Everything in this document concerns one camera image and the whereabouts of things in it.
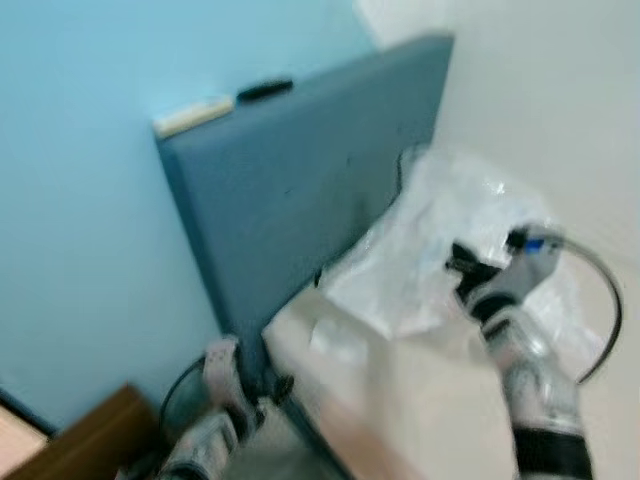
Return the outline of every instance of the black cable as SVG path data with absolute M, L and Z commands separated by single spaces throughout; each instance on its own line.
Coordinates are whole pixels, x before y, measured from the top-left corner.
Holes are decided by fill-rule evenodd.
M 160 425 L 161 431 L 164 431 L 164 426 L 167 421 L 167 408 L 169 406 L 171 397 L 173 396 L 177 388 L 180 386 L 180 384 L 184 381 L 185 378 L 187 378 L 187 376 L 191 372 L 193 372 L 194 370 L 200 367 L 204 367 L 205 360 L 206 360 L 206 357 L 204 355 L 198 358 L 195 362 L 189 365 L 187 369 L 184 372 L 182 372 L 182 374 L 177 378 L 177 380 L 173 382 L 173 385 L 171 385 L 171 388 L 165 395 L 164 400 L 162 401 L 162 406 L 160 407 L 160 413 L 158 415 L 158 424 Z
M 602 353 L 598 357 L 598 359 L 594 362 L 594 364 L 578 379 L 579 385 L 584 385 L 600 370 L 600 368 L 605 364 L 605 362 L 611 356 L 613 349 L 618 342 L 618 338 L 620 337 L 620 332 L 622 331 L 622 319 L 624 316 L 624 307 L 622 302 L 622 290 L 618 285 L 618 281 L 615 278 L 615 275 L 611 271 L 611 269 L 600 259 L 597 253 L 585 247 L 584 245 L 579 244 L 573 240 L 563 238 L 559 235 L 543 235 L 546 240 L 556 240 L 561 242 L 564 245 L 564 249 L 570 251 L 577 257 L 583 259 L 585 262 L 590 264 L 602 277 L 604 282 L 609 289 L 609 293 L 611 294 L 611 298 L 614 303 L 615 309 L 615 318 L 613 327 L 611 329 L 611 333 L 609 334 L 609 339 L 605 344 Z

